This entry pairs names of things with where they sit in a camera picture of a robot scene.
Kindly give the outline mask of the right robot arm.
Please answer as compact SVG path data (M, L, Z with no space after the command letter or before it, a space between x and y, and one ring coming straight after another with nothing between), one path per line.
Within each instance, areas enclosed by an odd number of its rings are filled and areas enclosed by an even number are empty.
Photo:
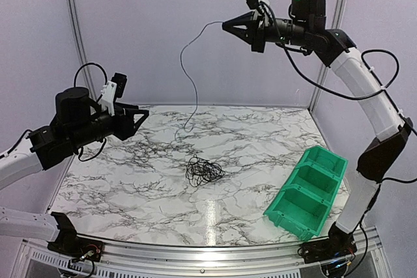
M269 0L245 1L250 11L223 22L222 29L245 41L254 52L264 52L266 43L271 42L285 53L289 53L288 45L293 45L297 52L316 54L351 95L328 89L304 74L300 77L322 91L358 102L375 133L357 161L360 185L351 192L323 242L323 252L336 257L347 248L352 233L376 200L386 173L414 132L412 121L400 112L388 87L377 78L351 38L341 29L326 28L326 0L291 0L287 19L276 17Z

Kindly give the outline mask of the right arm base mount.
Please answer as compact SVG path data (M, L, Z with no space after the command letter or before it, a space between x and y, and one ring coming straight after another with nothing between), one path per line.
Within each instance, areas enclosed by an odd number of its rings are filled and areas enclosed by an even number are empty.
M297 253L304 259L305 264L310 264L344 257L356 251L353 231L344 232L333 223L328 231L327 238L304 242L299 247Z

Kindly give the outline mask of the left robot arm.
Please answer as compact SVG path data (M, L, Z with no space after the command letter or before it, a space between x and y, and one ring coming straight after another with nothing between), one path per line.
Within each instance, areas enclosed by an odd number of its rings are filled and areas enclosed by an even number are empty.
M88 88L74 84L55 97L55 116L50 124L25 130L17 142L1 153L1 188L47 171L65 159L81 157L86 145L106 144L111 135L121 141L133 137L149 117L149 110L123 104L127 76L106 78L97 100ZM1 235L44 240L54 251L77 255L82 240L64 213L31 214L1 209Z

